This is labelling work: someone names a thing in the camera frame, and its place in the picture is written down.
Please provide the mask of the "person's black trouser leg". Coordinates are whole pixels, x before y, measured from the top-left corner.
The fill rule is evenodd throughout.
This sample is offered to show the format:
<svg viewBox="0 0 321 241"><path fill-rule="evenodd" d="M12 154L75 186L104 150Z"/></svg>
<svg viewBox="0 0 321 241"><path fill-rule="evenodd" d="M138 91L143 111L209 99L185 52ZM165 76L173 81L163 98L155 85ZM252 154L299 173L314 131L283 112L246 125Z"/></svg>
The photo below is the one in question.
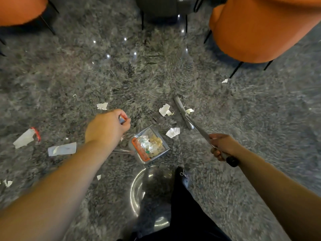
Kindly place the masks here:
<svg viewBox="0 0 321 241"><path fill-rule="evenodd" d="M138 237L132 232L117 241L232 241L202 210L181 181L174 183L170 226Z"/></svg>

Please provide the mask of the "person's right hand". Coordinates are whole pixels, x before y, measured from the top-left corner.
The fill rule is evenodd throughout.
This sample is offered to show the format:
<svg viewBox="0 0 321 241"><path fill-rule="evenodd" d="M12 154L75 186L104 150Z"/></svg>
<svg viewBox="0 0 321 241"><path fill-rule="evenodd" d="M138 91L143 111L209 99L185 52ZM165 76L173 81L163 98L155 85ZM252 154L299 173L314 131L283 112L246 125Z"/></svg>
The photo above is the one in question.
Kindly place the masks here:
<svg viewBox="0 0 321 241"><path fill-rule="evenodd" d="M234 157L239 157L242 153L243 146L241 146L234 138L229 135L229 139L211 141L211 143L216 146L218 149L223 152L230 154ZM225 161L221 157L221 152L219 150L211 149L211 153L217 158L219 161Z"/></svg>

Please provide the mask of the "grey long-handled broom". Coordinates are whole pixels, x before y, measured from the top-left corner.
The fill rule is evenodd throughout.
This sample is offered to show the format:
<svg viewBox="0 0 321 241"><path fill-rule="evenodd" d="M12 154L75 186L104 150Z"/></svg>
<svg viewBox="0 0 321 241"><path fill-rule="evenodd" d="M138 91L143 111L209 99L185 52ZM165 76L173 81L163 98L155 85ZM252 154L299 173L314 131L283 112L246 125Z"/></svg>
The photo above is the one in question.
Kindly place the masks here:
<svg viewBox="0 0 321 241"><path fill-rule="evenodd" d="M207 132L205 130L203 130L186 112L186 110L184 109L184 106L179 98L178 95L176 95L174 97L174 102L176 104L176 106L179 109L179 112L181 113L185 123L187 124L187 127L190 130L196 129L201 135L202 137L213 147L213 149L215 150L219 150L221 152L221 157L231 166L231 167L237 167L239 165L239 160L237 158L235 158L234 156L227 154L225 152L223 152L222 150L218 149L216 146L214 146L211 143L211 138L209 137L209 135L207 134Z"/></svg>

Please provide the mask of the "long white paper strip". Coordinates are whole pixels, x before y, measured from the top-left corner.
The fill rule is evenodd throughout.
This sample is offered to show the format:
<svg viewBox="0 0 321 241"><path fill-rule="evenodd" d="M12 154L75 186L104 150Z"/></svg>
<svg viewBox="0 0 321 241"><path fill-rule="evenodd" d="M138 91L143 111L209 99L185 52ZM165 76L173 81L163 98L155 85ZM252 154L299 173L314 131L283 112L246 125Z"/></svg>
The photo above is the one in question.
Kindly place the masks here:
<svg viewBox="0 0 321 241"><path fill-rule="evenodd" d="M68 155L68 154L75 154L77 150L77 143L69 143L65 145L59 145L59 146L52 146L49 147L47 152L48 156L58 156L58 155Z"/></svg>

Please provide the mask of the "person's right forearm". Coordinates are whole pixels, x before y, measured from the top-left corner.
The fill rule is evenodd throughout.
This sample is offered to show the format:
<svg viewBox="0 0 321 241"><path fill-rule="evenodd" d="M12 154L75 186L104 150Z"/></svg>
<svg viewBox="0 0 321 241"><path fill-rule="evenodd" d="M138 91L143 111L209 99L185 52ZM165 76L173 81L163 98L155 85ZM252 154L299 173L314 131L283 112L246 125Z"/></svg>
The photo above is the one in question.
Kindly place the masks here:
<svg viewBox="0 0 321 241"><path fill-rule="evenodd" d="M239 167L292 241L321 241L321 197L247 149Z"/></svg>

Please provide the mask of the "round shiny metal bin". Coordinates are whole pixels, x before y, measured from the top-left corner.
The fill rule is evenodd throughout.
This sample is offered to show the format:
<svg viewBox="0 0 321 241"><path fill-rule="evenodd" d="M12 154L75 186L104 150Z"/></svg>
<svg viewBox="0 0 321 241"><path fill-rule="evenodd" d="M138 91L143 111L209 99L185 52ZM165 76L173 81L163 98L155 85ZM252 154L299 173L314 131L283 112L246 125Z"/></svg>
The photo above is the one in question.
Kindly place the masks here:
<svg viewBox="0 0 321 241"><path fill-rule="evenodd" d="M140 230L156 232L170 225L173 185L173 168L151 166L137 174L129 202Z"/></svg>

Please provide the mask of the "person's left hand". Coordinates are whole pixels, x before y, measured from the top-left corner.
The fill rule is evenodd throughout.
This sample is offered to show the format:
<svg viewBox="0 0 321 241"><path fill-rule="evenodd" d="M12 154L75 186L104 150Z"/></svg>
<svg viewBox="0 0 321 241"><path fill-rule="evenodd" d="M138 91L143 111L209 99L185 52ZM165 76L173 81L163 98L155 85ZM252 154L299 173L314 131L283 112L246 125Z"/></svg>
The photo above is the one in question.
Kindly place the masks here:
<svg viewBox="0 0 321 241"><path fill-rule="evenodd" d="M87 126L85 143L94 142L113 150L121 140L119 135L118 109L98 114Z"/></svg>

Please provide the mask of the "grey long-handled dustpan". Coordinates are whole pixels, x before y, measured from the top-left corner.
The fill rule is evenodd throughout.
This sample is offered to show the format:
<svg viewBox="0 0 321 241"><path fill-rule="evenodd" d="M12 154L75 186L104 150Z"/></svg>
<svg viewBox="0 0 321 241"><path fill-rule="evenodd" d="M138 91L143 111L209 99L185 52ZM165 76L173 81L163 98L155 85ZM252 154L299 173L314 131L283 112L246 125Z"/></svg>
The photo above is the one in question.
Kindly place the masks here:
<svg viewBox="0 0 321 241"><path fill-rule="evenodd" d="M136 150L134 149L131 140L133 137L139 137L142 135L148 135L148 136L152 136L155 135L157 137L160 137L161 140L163 141L163 146L166 148L166 151L164 151L163 153L157 155L156 157L151 158L150 161L148 161L147 163L143 163L139 160L138 154L136 152ZM118 154L130 154L133 155L135 157L135 159L142 165L147 165L150 164L151 162L155 161L156 159L164 156L165 154L168 153L168 151L170 150L170 147L168 146L168 144L165 142L165 140L162 138L162 136L159 134L158 130L154 127L154 126L148 126L147 128L143 129L141 132L139 132L138 134L134 134L128 141L128 149L120 149L120 148L116 148L113 150L113 153L118 153Z"/></svg>

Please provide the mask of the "white wrapper with red edge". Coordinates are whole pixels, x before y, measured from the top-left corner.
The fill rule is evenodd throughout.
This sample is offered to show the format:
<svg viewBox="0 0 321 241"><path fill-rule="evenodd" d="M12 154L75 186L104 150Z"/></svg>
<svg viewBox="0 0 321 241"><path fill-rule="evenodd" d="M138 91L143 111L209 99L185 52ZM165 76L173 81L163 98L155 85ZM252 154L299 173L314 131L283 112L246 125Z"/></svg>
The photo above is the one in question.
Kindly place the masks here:
<svg viewBox="0 0 321 241"><path fill-rule="evenodd" d="M19 138L13 142L13 145L15 149L18 149L35 141L35 139L37 139L37 141L40 142L41 136L36 128L31 127L27 129L21 136L19 136Z"/></svg>

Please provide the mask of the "person's black shoe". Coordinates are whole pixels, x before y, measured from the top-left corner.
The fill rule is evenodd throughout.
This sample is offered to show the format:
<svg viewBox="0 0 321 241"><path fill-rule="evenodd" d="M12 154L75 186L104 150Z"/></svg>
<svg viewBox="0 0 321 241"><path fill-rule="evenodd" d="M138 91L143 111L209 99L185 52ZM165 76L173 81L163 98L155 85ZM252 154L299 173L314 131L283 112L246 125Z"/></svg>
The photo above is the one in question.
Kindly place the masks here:
<svg viewBox="0 0 321 241"><path fill-rule="evenodd" d="M183 167L178 166L175 170L174 184L181 184L188 189L190 183L190 177Z"/></svg>

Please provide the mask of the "orange snack wrapper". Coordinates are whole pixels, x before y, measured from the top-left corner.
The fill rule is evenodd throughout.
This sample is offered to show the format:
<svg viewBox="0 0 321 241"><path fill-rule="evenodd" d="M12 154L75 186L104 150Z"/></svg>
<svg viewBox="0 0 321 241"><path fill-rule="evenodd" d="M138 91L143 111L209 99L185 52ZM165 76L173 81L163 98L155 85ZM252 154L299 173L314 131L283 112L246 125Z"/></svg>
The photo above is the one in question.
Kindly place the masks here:
<svg viewBox="0 0 321 241"><path fill-rule="evenodd" d="M149 155L145 152L145 149L142 148L141 144L138 142L138 138L137 137L133 137L131 140L131 143L134 147L134 149L136 150L139 160L143 163L147 163L148 161L151 160L151 158L149 157Z"/></svg>

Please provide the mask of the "person's left forearm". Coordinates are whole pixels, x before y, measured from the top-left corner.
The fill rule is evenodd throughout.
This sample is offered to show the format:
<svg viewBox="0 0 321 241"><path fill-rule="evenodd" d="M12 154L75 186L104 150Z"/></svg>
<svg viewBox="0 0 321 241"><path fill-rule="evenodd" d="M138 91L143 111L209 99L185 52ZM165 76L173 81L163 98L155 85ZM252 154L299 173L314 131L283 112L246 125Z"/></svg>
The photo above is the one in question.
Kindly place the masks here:
<svg viewBox="0 0 321 241"><path fill-rule="evenodd" d="M90 141L0 211L0 241L59 241L116 141Z"/></svg>

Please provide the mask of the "dark grey chair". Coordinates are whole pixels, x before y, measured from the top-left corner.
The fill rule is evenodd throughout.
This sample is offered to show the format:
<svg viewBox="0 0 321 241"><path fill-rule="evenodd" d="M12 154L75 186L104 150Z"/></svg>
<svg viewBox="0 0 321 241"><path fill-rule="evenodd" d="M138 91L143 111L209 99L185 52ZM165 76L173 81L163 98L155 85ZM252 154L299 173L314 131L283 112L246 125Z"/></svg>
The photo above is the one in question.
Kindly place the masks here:
<svg viewBox="0 0 321 241"><path fill-rule="evenodd" d="M156 19L170 19L185 17L185 29L188 31L188 15L196 13L204 0L135 0L141 15L141 29L144 30L145 15Z"/></svg>

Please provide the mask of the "orange upholstered chair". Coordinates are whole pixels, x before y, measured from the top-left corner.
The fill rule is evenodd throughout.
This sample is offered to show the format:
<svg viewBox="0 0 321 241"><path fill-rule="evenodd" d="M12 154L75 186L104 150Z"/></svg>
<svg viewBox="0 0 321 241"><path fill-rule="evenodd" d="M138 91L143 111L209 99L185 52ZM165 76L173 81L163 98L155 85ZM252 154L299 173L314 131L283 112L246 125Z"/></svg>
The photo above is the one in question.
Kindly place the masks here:
<svg viewBox="0 0 321 241"><path fill-rule="evenodd" d="M227 56L269 65L321 22L321 0L226 0L213 8L210 36Z"/></svg>
<svg viewBox="0 0 321 241"><path fill-rule="evenodd" d="M52 34L56 35L51 25L43 18L48 5L59 13L51 0L0 0L0 27L24 25L40 19Z"/></svg>

